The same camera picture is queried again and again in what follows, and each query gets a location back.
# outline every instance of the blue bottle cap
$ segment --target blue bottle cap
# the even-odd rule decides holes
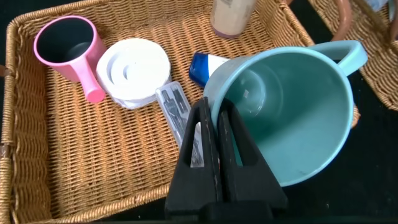
[[[209,80],[209,67],[208,67],[208,55],[196,52],[193,54],[191,67],[189,68],[189,77],[196,84],[202,88],[205,87]]]

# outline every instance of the pink cup handle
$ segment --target pink cup handle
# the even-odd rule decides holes
[[[105,98],[105,91],[100,87],[95,79],[94,73],[88,64],[87,59],[79,59],[72,63],[71,66],[79,76],[86,99],[90,103],[98,103],[102,101]]]

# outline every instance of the bottle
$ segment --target bottle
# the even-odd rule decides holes
[[[196,52],[189,68],[189,77],[200,87],[204,88],[211,74],[228,60],[228,58]]]
[[[214,32],[225,38],[242,34],[253,13],[256,0],[214,0],[211,26]]]

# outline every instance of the black clamp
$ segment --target black clamp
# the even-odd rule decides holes
[[[197,122],[201,124],[205,165],[191,168]],[[193,105],[166,198],[166,217],[199,221],[272,219],[272,208],[287,208],[287,197],[231,102],[223,102],[217,125],[218,141],[207,98]],[[236,163],[231,132],[243,166]]]

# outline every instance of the wicker weave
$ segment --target wicker weave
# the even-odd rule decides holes
[[[328,28],[338,28],[337,7],[329,0],[310,0]],[[398,41],[390,42],[388,5],[374,12],[363,0],[351,1],[353,22],[345,39],[361,40],[369,60],[361,73],[379,99],[398,111]]]
[[[190,103],[202,89],[188,77],[196,51],[251,55],[313,42],[290,9],[259,0],[238,39],[217,37],[211,0],[91,0],[32,12],[7,30],[0,222],[76,223],[112,215],[167,195],[177,145],[157,103],[125,110],[109,97],[87,103],[79,84],[43,66],[33,39],[58,16],[92,20],[107,46],[131,37],[159,43]],[[355,112],[354,123],[359,117]]]

